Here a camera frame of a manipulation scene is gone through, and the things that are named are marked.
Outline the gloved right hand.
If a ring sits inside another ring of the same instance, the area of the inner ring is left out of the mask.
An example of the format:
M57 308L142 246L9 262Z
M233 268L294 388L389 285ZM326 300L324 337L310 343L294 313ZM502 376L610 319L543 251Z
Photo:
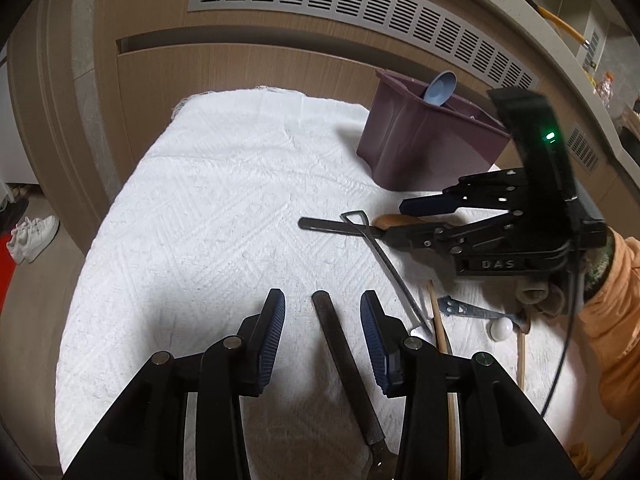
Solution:
M570 283L562 286L546 281L536 281L519 276L515 285L515 298L524 306L535 308L548 318L579 313L585 305L584 288L578 289L577 304L574 304L574 288Z

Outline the orange sleeved forearm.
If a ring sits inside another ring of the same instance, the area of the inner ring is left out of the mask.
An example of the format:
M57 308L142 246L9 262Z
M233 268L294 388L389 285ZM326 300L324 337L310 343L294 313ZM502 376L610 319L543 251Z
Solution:
M606 245L588 252L585 285L578 318L597 358L600 402L622 436L600 460L582 442L570 459L582 478L602 479L639 429L639 241L609 230Z

